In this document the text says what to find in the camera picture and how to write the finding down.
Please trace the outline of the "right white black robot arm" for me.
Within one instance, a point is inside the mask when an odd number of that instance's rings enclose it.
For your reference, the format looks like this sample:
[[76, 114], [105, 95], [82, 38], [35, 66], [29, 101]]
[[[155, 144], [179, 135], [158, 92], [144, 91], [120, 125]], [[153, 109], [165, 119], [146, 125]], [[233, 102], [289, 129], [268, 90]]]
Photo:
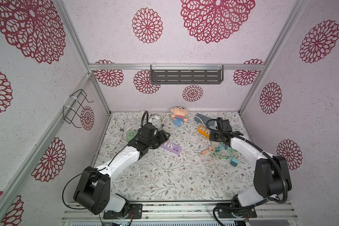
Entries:
[[229, 120], [214, 119], [217, 126], [212, 129], [209, 123], [205, 126], [210, 131], [209, 140], [223, 143], [233, 148], [255, 165], [253, 185], [245, 192], [235, 195], [226, 205], [216, 206], [213, 217], [223, 225], [219, 217], [228, 212], [236, 218], [252, 217], [255, 207], [267, 202], [284, 204], [288, 200], [288, 192], [292, 189], [289, 168], [286, 159], [262, 150], [260, 147], [243, 137], [239, 131], [233, 131]]

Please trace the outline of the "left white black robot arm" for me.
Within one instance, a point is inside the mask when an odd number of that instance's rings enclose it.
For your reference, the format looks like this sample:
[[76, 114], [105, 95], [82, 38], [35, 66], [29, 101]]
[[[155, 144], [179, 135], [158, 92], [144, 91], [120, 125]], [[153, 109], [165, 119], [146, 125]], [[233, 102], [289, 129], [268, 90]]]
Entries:
[[80, 177], [73, 200], [82, 207], [70, 207], [62, 197], [63, 204], [69, 209], [88, 210], [94, 215], [107, 211], [119, 215], [120, 218], [127, 217], [131, 214], [130, 201], [111, 192], [111, 181], [150, 149], [158, 149], [169, 138], [169, 133], [156, 128], [150, 122], [142, 125], [137, 135], [113, 159], [95, 168], [88, 166], [82, 173], [73, 177]]

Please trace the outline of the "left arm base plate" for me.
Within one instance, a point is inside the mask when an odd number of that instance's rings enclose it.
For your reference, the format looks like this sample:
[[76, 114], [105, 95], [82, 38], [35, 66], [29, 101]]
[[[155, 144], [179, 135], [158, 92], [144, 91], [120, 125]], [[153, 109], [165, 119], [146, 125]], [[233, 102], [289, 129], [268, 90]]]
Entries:
[[105, 220], [122, 220], [122, 219], [141, 219], [143, 212], [143, 204], [129, 203], [125, 205], [121, 212], [105, 211], [103, 219]]

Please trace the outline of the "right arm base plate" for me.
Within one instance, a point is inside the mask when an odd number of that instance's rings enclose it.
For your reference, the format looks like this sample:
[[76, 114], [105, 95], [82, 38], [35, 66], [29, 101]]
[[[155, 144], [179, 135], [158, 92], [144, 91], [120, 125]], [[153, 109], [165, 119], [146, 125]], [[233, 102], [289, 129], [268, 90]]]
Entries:
[[233, 207], [231, 203], [218, 203], [217, 212], [220, 218], [256, 218], [254, 208]]

